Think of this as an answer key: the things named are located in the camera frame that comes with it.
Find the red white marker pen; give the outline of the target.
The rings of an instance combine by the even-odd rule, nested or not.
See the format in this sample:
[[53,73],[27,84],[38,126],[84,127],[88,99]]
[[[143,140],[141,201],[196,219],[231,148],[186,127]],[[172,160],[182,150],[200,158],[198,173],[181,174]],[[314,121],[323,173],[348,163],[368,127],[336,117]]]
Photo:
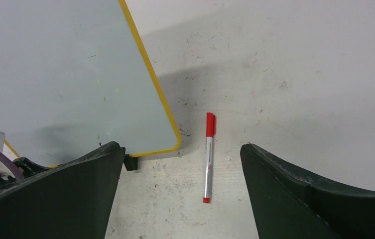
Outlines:
[[213,178],[213,143],[216,134],[216,116],[207,112],[206,114],[206,172],[205,172],[205,188],[203,203],[209,204],[212,196],[212,178]]

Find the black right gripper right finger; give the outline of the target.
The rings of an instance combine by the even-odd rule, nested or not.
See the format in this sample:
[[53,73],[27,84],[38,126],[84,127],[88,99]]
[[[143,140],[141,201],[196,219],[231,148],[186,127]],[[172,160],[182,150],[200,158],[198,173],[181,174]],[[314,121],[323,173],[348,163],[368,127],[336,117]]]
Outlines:
[[261,239],[375,239],[375,191],[289,163],[254,144],[240,150]]

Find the black whiteboard stand foot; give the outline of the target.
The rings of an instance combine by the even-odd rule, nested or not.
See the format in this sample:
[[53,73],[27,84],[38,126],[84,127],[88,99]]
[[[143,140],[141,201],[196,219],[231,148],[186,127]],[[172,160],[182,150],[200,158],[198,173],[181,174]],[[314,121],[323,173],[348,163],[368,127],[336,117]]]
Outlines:
[[124,166],[127,171],[138,170],[138,159],[139,157],[131,157],[129,154],[124,156]]

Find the yellow framed whiteboard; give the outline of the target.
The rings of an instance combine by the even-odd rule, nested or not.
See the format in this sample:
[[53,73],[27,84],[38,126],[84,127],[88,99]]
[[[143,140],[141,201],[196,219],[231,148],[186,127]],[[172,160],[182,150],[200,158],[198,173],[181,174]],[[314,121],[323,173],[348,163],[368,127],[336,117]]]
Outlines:
[[0,131],[41,165],[182,141],[124,0],[0,0]]

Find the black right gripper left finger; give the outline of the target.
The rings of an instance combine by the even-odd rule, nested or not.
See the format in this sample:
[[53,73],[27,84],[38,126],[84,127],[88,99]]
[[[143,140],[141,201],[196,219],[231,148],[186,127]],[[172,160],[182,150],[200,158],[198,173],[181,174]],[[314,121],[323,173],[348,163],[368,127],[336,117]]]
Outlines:
[[55,168],[21,157],[0,174],[0,239],[102,239],[125,158],[111,141]]

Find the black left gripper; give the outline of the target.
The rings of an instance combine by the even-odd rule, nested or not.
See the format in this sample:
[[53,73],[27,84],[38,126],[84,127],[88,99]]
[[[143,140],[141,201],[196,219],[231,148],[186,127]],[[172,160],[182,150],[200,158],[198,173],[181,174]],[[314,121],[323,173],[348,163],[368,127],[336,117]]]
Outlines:
[[[24,178],[29,178],[50,169],[50,167],[42,166],[26,157],[17,158],[13,160],[12,163],[20,170]],[[0,163],[0,189],[16,181],[17,179],[14,174]]]

